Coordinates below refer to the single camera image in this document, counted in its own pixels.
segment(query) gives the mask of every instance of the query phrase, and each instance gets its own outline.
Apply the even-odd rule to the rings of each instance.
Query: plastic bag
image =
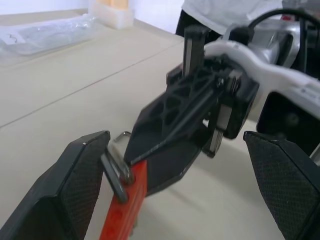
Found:
[[[95,17],[84,14],[68,19],[0,26],[0,63],[20,62],[23,56],[89,40],[96,24]]]

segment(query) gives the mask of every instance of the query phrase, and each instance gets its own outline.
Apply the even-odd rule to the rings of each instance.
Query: beige table surface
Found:
[[[76,14],[2,16],[0,23]],[[166,89],[166,73],[182,61],[183,40],[144,23],[104,31],[99,39],[0,69],[0,226],[69,142],[131,130],[141,108]],[[214,159],[201,154],[180,182],[147,198],[131,239],[283,240],[242,135],[224,140]],[[111,197],[103,179],[87,240],[99,238]]]

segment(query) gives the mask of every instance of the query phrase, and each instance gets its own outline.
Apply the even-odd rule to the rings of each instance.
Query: red handle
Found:
[[[125,186],[129,200],[121,204],[113,196],[99,240],[127,240],[130,236],[147,194],[147,161],[136,164],[132,172],[135,181]]]

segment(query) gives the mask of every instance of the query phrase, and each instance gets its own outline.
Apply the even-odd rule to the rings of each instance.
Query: person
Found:
[[[184,0],[176,34],[183,37],[186,27],[203,25],[212,30],[205,40],[209,43],[231,24],[251,21],[282,6],[282,0]]]

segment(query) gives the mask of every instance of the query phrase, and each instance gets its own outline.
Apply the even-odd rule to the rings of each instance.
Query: black pad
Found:
[[[320,169],[295,144],[246,132],[262,197],[286,240],[320,239]]]
[[[0,230],[1,240],[83,240],[100,192],[108,131],[71,142]]]

